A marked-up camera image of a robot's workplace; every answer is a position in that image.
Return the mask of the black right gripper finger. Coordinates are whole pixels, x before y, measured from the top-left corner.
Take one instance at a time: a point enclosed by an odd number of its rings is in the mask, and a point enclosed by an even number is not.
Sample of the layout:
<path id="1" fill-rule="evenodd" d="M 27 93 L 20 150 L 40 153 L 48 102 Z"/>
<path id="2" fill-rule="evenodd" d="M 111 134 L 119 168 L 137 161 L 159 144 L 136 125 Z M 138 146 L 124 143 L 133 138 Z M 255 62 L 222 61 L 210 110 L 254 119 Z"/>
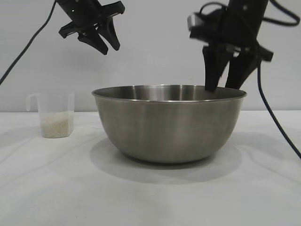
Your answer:
<path id="1" fill-rule="evenodd" d="M 215 92 L 225 67 L 232 59 L 232 53 L 210 46 L 204 46 L 202 52 L 205 62 L 205 90 Z"/>
<path id="2" fill-rule="evenodd" d="M 249 75 L 257 68 L 258 58 L 251 54 L 239 54 L 230 60 L 226 88 L 240 89 Z"/>

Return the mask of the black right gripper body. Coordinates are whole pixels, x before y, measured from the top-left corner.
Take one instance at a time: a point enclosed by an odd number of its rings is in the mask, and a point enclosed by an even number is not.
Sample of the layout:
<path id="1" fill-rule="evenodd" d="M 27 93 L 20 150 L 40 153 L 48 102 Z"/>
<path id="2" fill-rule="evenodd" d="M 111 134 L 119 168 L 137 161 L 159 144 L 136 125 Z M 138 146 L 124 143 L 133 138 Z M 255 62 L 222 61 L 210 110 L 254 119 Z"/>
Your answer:
<path id="1" fill-rule="evenodd" d="M 266 0 L 230 0 L 228 5 L 221 4 L 220 9 L 202 14 L 206 39 L 258 54 L 263 61 L 270 62 L 273 52 L 257 41 L 267 4 Z"/>

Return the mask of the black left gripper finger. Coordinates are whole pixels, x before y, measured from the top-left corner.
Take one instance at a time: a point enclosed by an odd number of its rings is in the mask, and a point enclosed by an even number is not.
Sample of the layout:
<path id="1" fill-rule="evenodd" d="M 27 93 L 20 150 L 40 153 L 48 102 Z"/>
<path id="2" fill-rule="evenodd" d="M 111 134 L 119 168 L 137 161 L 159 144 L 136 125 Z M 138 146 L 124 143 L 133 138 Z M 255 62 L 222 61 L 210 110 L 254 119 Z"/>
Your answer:
<path id="1" fill-rule="evenodd" d="M 98 33 L 104 37 L 114 50 L 119 50 L 120 42 L 116 35 L 113 20 L 106 20 L 98 25 Z"/>
<path id="2" fill-rule="evenodd" d="M 83 33 L 79 33 L 78 40 L 80 42 L 90 45 L 91 47 L 101 52 L 103 55 L 107 55 L 108 53 L 107 45 L 99 36 L 96 30 L 87 30 Z"/>

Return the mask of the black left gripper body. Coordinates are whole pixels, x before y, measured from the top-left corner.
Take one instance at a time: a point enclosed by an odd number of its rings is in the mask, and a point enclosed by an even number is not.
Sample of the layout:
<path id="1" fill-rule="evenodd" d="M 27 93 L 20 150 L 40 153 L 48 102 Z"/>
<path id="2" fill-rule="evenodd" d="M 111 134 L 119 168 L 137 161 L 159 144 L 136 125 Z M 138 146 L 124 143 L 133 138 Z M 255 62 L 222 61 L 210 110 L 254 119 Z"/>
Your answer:
<path id="1" fill-rule="evenodd" d="M 59 30 L 63 38 L 75 32 L 84 33 L 90 28 L 103 26 L 114 16 L 125 12 L 121 1 L 107 5 L 101 5 L 97 0 L 57 0 L 56 3 L 71 19 Z"/>

